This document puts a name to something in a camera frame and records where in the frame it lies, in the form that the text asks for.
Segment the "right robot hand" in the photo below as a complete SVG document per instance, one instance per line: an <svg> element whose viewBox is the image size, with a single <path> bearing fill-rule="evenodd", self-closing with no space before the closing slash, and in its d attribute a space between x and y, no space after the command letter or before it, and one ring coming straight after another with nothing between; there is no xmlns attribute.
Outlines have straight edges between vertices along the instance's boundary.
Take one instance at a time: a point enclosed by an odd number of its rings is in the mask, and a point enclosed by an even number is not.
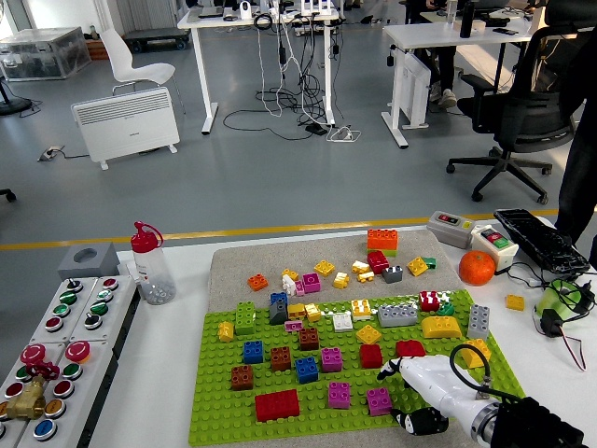
<svg viewBox="0 0 597 448"><path fill-rule="evenodd" d="M446 418L456 419L475 441L481 441L479 424L484 409L495 399L477 399L477 391L458 378L445 355L390 359L377 378L399 373L403 381Z"/></svg>

